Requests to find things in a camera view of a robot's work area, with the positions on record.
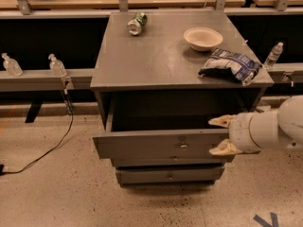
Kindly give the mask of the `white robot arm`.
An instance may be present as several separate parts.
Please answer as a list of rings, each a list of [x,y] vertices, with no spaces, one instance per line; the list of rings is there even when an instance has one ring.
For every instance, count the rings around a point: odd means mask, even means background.
[[[303,96],[292,96],[263,113],[226,114],[209,125],[228,129],[228,138],[212,148],[211,155],[257,153],[264,148],[302,148]]]

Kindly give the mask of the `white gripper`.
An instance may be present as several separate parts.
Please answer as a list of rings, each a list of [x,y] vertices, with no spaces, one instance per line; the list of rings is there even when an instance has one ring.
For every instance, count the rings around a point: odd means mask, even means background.
[[[222,140],[209,153],[211,155],[223,156],[260,151],[250,133],[250,122],[253,115],[253,113],[225,114],[210,119],[208,124],[211,126],[229,127],[229,139]]]

